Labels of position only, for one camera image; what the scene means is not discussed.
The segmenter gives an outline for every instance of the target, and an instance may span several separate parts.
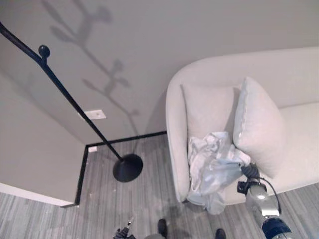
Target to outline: striped carpet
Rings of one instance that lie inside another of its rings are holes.
[[[105,146],[89,153],[79,207],[57,206],[0,194],[1,239],[111,239],[117,227],[134,216],[137,239],[155,233],[157,220],[168,221],[169,239],[213,239],[223,227],[228,239],[264,239],[244,204],[227,206],[218,215],[175,199],[167,136],[114,144],[121,154],[139,155],[141,175],[116,182],[116,158]],[[283,218],[296,238],[319,239],[319,184],[279,195]]]

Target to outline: electrical outlet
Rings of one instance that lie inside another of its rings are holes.
[[[87,116],[90,120],[106,119],[106,116],[105,116],[105,114],[103,113],[102,110],[85,111],[84,113],[86,114],[86,116]]]
[[[98,147],[97,146],[93,146],[93,147],[89,147],[88,148],[88,152],[89,153],[93,153],[93,152],[96,152],[96,151],[98,151]]]

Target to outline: black shoe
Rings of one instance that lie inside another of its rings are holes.
[[[167,223],[163,218],[158,221],[158,233],[165,238],[167,237]]]
[[[215,239],[226,239],[226,233],[223,228],[217,229]]]

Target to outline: black floor lamp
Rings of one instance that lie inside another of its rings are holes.
[[[76,103],[70,93],[62,85],[50,67],[47,65],[46,60],[50,56],[50,50],[47,46],[39,47],[39,54],[36,54],[27,45],[25,45],[21,40],[19,40],[15,35],[13,35],[5,26],[0,22],[0,33],[5,36],[14,45],[20,48],[25,54],[31,57],[48,75],[52,82],[57,86],[60,92],[65,96],[65,98],[70,102],[70,104],[76,109],[76,111],[83,117],[86,123],[94,130],[94,132],[102,139],[102,141],[109,147],[109,149],[118,158],[118,161],[113,167],[113,175],[116,180],[120,182],[129,182],[134,180],[139,176],[143,168],[143,162],[140,157],[135,154],[128,154],[121,157],[116,150],[110,145],[106,138],[101,134],[101,132],[96,128],[92,121],[87,117],[81,107]]]

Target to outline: white pillow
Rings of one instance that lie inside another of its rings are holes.
[[[238,87],[182,85],[187,110],[188,138],[203,139],[212,132],[233,133],[240,94]]]
[[[267,176],[277,174],[285,143],[283,119],[266,91],[250,77],[241,88],[233,141]]]

